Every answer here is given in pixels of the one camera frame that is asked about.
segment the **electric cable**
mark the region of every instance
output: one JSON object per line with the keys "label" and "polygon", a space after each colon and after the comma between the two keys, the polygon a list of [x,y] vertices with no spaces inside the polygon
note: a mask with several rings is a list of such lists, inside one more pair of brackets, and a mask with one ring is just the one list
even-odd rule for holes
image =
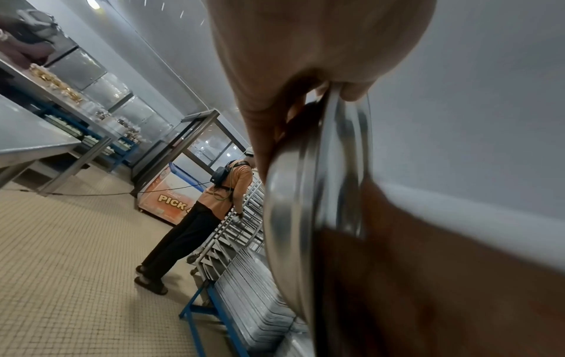
{"label": "electric cable", "polygon": [[[134,192],[134,194],[138,195],[139,193],[151,193],[151,192],[164,192],[164,191],[174,191],[176,189],[184,189],[184,188],[190,188],[190,187],[196,187],[196,186],[202,186],[205,185],[206,183],[210,183],[210,181],[208,182],[204,182],[204,183],[199,183],[198,185],[191,185],[191,186],[184,186],[184,187],[177,187],[177,188],[167,188],[167,189],[157,189],[154,191],[139,191],[139,192]],[[3,188],[2,191],[14,191],[14,192],[32,192],[35,193],[35,191],[30,190],[30,189],[5,189]],[[97,196],[121,196],[121,195],[130,195],[131,192],[120,192],[120,193],[97,193],[97,194],[89,194],[89,195],[74,195],[72,193],[48,193],[48,196],[68,196],[68,197],[97,197]]]}

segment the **sandal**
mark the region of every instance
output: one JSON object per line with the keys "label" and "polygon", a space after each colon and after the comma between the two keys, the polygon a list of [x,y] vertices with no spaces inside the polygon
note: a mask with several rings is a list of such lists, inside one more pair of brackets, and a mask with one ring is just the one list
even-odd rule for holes
{"label": "sandal", "polygon": [[152,293],[156,293],[157,295],[165,295],[169,291],[162,282],[151,281],[150,283],[145,283],[141,281],[139,276],[134,279],[134,282],[142,288],[145,288]]}

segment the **metal table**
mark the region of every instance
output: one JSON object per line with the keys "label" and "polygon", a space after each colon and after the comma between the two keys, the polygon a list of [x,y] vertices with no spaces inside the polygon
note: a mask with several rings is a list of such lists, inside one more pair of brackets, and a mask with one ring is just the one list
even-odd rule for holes
{"label": "metal table", "polygon": [[0,69],[3,69],[11,76],[14,77],[14,84],[25,90],[27,93],[39,98],[44,101],[51,101],[66,111],[76,116],[80,120],[88,123],[89,126],[93,127],[94,131],[99,131],[102,133],[102,138],[100,141],[94,145],[89,151],[84,153],[75,163],[69,167],[67,170],[62,172],[59,176],[54,178],[51,182],[45,185],[39,190],[39,194],[47,196],[57,190],[70,176],[76,175],[82,168],[83,165],[90,163],[94,158],[96,158],[104,149],[120,138],[122,135],[117,131],[101,125],[97,122],[91,115],[86,113],[80,106],[72,102],[67,97],[60,93],[51,91],[44,87],[42,80],[34,77],[28,70],[20,70],[12,61],[3,53],[0,52]]}
{"label": "metal table", "polygon": [[71,151],[81,142],[0,95],[0,188],[34,161]]}

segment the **cloth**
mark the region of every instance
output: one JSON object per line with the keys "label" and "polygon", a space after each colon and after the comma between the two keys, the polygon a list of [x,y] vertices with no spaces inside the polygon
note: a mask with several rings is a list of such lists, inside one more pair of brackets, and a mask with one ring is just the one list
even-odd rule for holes
{"label": "cloth", "polygon": [[[231,163],[230,167],[238,162],[245,161],[235,160]],[[241,165],[234,168],[222,186],[234,188],[234,201],[230,201],[230,192],[223,188],[216,188],[214,186],[208,187],[200,198],[198,202],[202,203],[206,207],[210,208],[217,218],[224,219],[226,214],[231,209],[232,203],[235,206],[235,211],[241,213],[243,196],[247,192],[247,188],[253,182],[253,171],[248,165]]]}
{"label": "cloth", "polygon": [[177,260],[194,252],[220,224],[210,208],[199,202],[188,211],[185,218],[171,229],[141,263],[143,275],[151,280],[161,279]]}

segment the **tiled floor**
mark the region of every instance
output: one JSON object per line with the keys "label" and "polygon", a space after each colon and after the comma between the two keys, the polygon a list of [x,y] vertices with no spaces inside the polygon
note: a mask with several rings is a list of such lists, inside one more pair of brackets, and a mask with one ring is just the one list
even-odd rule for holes
{"label": "tiled floor", "polygon": [[[130,190],[92,167],[59,192]],[[165,276],[166,296],[133,283],[135,266],[169,229],[135,210],[130,195],[0,191],[0,355],[196,356],[177,318],[196,291],[190,266],[179,261]],[[209,356],[231,356],[214,322],[200,326]]]}

